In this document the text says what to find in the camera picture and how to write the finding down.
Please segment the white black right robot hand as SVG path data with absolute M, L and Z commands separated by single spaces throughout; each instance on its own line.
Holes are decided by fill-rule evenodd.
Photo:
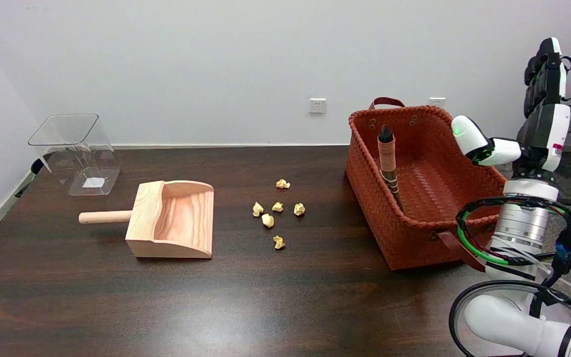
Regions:
M 525 120 L 516 138 L 489 138 L 472 119 L 456 116 L 451 129 L 462 154 L 476 166 L 512 164 L 515 177 L 551 180 L 571 121 L 566 63 L 571 58 L 562 54 L 558 39 L 544 39 L 523 75 Z

